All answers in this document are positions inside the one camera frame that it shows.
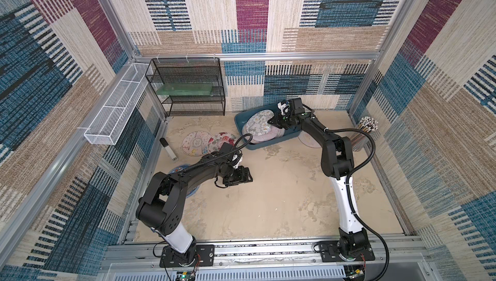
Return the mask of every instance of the pink floral plate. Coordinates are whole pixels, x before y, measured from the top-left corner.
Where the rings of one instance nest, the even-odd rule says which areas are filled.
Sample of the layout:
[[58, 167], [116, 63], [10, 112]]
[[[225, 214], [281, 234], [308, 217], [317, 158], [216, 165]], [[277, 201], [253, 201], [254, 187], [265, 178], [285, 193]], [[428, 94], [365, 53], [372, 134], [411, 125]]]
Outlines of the pink floral plate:
[[222, 147], [222, 144], [225, 142], [229, 143], [230, 145], [234, 146], [234, 143], [236, 143], [236, 138], [235, 135], [231, 133], [218, 133], [213, 135], [210, 140], [208, 140], [208, 152], [212, 153], [213, 151], [218, 151]]

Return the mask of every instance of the wire shelf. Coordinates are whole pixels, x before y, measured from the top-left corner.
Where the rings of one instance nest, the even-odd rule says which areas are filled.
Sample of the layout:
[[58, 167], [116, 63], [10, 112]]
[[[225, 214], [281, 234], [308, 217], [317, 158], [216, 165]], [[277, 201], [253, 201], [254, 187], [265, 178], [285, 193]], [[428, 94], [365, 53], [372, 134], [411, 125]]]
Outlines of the wire shelf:
[[[150, 61], [146, 79], [168, 116], [224, 115], [226, 96], [218, 58], [158, 58]], [[205, 91], [193, 91], [208, 86]], [[181, 86], [183, 95], [164, 94]]]
[[134, 63], [108, 97], [84, 137], [91, 144], [115, 145], [133, 113], [148, 81], [146, 73], [152, 69], [147, 64]]

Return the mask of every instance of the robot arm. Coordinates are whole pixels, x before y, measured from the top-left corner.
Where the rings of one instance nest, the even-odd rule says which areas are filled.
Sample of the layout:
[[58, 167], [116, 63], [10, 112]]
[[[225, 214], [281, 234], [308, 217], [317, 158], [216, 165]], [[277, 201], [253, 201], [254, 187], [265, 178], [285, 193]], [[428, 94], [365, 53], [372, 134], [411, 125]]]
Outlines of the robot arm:
[[[185, 171], [156, 173], [139, 199], [136, 217], [169, 243], [180, 265], [191, 264], [196, 254], [196, 240], [181, 223], [188, 192], [212, 178], [221, 177], [224, 188], [253, 181], [250, 170], [239, 166], [241, 151], [233, 149], [224, 143], [219, 152], [204, 155]], [[168, 197], [164, 201], [160, 195]]]
[[[354, 168], [350, 139], [324, 131], [327, 128], [313, 116], [313, 111], [305, 112], [301, 98], [281, 102], [278, 107], [281, 113], [270, 119], [270, 124], [284, 129], [297, 126], [311, 135], [322, 147], [320, 167], [324, 174], [330, 177], [338, 203], [340, 256], [345, 261], [352, 261], [365, 249], [369, 249], [370, 243], [367, 231], [356, 219], [348, 202], [346, 176]], [[349, 178], [348, 184], [350, 184], [353, 206], [356, 207], [352, 177]]]

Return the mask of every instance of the vent grille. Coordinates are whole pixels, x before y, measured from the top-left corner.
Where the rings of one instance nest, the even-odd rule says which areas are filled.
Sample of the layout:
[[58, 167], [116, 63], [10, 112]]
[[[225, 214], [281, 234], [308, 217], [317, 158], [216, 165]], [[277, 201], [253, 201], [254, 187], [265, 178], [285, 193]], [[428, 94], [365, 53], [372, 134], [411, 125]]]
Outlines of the vent grille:
[[[251, 269], [209, 269], [196, 274], [197, 281], [262, 281], [262, 280], [318, 280], [339, 279], [345, 277], [341, 265], [321, 267], [278, 267]], [[176, 272], [170, 272], [170, 278], [176, 279]], [[165, 272], [121, 272], [115, 274], [114, 281], [168, 281]]]

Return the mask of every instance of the decorative plate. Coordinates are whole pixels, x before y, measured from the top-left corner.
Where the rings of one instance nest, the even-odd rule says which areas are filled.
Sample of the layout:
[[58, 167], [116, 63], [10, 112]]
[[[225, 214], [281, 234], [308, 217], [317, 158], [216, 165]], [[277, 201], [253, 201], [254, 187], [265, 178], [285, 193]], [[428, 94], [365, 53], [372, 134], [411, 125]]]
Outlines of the decorative plate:
[[[189, 166], [191, 166], [191, 165], [190, 164], [187, 164], [187, 163], [185, 163], [184, 165], [181, 165], [181, 166], [177, 166], [176, 168], [174, 168], [171, 171], [169, 171], [168, 174], [175, 173], [175, 172], [178, 172], [178, 171], [183, 171], [184, 169], [188, 168]], [[186, 194], [186, 198], [188, 198], [189, 196], [192, 196], [194, 193], [196, 193], [196, 191], [198, 190], [199, 187], [200, 187], [200, 185], [198, 185], [197, 187], [193, 188], [189, 193], [187, 193]]]
[[315, 139], [311, 135], [304, 131], [300, 133], [298, 139], [300, 139], [301, 143], [305, 144], [307, 147], [320, 148], [320, 144], [317, 143], [317, 141], [315, 141]]
[[277, 129], [278, 129], [278, 131], [279, 131], [279, 132], [278, 132], [278, 134], [276, 135], [276, 138], [280, 138], [280, 137], [282, 137], [282, 136], [284, 135], [284, 132], [285, 132], [286, 130], [284, 130], [284, 128], [282, 128], [282, 129], [277, 128]]
[[208, 140], [212, 135], [206, 131], [195, 131], [183, 140], [183, 152], [189, 156], [202, 156], [208, 153]]
[[231, 133], [215, 134], [210, 138], [210, 140], [208, 140], [208, 145], [207, 145], [208, 152], [212, 153], [213, 151], [220, 150], [224, 142], [227, 142], [230, 145], [234, 146], [234, 143], [236, 143], [237, 139], [238, 138], [236, 138], [236, 136]]
[[274, 117], [271, 110], [263, 110], [255, 113], [243, 126], [243, 135], [252, 134], [253, 136], [265, 135], [270, 131], [269, 119]]
[[278, 134], [280, 134], [279, 128], [270, 125], [270, 131], [268, 133], [266, 133], [265, 135], [253, 136], [253, 139], [260, 143], [272, 140], [273, 138], [277, 137]]

